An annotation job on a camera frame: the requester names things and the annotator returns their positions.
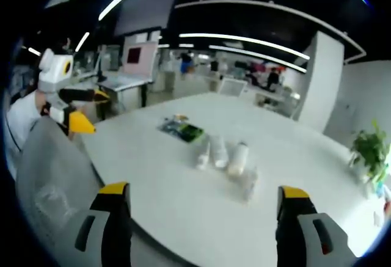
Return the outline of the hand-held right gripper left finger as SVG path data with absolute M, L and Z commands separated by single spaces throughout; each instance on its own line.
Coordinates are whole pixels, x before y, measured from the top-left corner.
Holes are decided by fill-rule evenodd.
M 130 184 L 102 187 L 75 239 L 76 250 L 90 253 L 99 266 L 131 266 Z

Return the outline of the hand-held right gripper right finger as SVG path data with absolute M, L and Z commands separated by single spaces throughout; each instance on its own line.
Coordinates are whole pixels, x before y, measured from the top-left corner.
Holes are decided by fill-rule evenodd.
M 345 231 L 326 213 L 317 212 L 299 188 L 279 186 L 277 266 L 352 266 L 357 257 Z

